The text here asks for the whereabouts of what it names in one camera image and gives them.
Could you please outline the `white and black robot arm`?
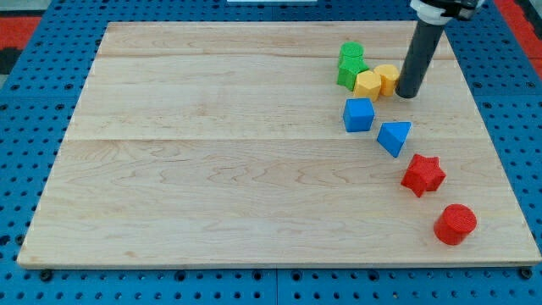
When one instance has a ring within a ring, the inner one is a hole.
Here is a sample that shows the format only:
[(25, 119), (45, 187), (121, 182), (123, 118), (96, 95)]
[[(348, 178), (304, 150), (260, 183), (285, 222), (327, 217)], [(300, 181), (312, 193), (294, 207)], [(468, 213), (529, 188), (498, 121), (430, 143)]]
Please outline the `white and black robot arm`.
[(452, 19), (472, 19), (484, 3), (485, 0), (411, 0), (410, 7), (423, 22), (445, 25)]

